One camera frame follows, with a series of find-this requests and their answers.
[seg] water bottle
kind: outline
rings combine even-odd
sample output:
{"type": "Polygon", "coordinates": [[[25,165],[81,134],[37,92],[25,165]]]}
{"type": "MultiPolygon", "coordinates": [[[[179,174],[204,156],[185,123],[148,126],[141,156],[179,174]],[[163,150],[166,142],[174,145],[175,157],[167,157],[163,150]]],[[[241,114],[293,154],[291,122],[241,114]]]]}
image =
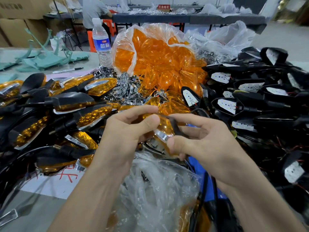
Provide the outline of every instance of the water bottle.
{"type": "Polygon", "coordinates": [[[102,20],[99,18],[93,18],[92,23],[94,25],[92,30],[92,38],[95,45],[95,49],[98,53],[98,59],[100,66],[112,67],[111,56],[111,43],[109,42],[108,34],[102,27],[102,20]]]}

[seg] hand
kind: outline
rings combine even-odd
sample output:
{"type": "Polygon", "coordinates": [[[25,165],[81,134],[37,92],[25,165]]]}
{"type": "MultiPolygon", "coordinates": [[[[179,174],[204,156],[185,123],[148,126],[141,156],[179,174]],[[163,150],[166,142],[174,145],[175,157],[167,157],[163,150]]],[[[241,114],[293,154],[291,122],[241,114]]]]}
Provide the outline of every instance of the hand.
{"type": "Polygon", "coordinates": [[[151,115],[138,124],[131,123],[139,115],[157,112],[157,106],[143,105],[108,118],[90,167],[116,169],[124,178],[131,168],[137,144],[151,138],[148,132],[158,127],[160,118],[157,115],[151,115]]]}
{"type": "Polygon", "coordinates": [[[248,187],[255,176],[261,174],[222,121],[193,114],[171,116],[178,122],[200,128],[181,126],[191,139],[182,136],[169,138],[167,145],[170,151],[179,153],[180,159],[184,159],[183,153],[196,158],[216,178],[218,187],[226,194],[232,188],[248,187]]]}

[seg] bottle label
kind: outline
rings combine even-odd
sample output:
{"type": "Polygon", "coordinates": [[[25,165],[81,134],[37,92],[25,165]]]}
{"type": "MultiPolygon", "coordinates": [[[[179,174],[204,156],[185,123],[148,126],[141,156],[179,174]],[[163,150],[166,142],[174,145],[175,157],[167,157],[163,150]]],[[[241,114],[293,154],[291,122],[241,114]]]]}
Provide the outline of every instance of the bottle label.
{"type": "Polygon", "coordinates": [[[109,42],[109,39],[100,39],[95,40],[93,39],[93,42],[95,44],[95,50],[96,51],[108,51],[111,50],[111,43],[109,42]]]}

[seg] person's left hand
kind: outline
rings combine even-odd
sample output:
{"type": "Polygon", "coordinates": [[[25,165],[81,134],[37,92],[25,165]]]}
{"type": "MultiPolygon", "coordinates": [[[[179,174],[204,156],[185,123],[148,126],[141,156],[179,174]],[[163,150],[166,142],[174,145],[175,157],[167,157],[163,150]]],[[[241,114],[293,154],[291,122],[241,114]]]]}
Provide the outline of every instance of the person's left hand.
{"type": "Polygon", "coordinates": [[[157,112],[157,106],[142,105],[108,118],[90,168],[97,166],[117,169],[125,177],[131,168],[137,144],[151,138],[147,134],[159,126],[160,118],[151,115],[138,124],[131,123],[139,115],[157,112]]]}

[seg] red sign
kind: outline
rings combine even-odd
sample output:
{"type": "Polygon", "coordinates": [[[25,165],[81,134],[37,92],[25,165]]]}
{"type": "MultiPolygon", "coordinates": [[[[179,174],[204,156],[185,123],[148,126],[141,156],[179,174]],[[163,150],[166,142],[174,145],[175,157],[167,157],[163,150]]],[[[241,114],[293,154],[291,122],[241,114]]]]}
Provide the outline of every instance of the red sign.
{"type": "Polygon", "coordinates": [[[169,10],[171,5],[158,5],[157,9],[159,10],[169,10]]]}

